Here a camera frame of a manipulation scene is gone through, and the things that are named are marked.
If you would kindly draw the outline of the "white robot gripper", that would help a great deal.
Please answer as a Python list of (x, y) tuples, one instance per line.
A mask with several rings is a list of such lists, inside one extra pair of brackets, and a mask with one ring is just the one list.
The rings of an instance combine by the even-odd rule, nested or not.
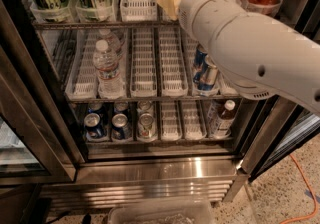
[(155, 0), (173, 21), (204, 48), (228, 21), (245, 10), (236, 0)]

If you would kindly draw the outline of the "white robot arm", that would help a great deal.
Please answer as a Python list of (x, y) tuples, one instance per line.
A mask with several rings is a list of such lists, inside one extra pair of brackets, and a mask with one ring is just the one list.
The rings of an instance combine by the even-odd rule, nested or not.
[(155, 0), (207, 51), (236, 91), (279, 95), (320, 115), (320, 46), (236, 0)]

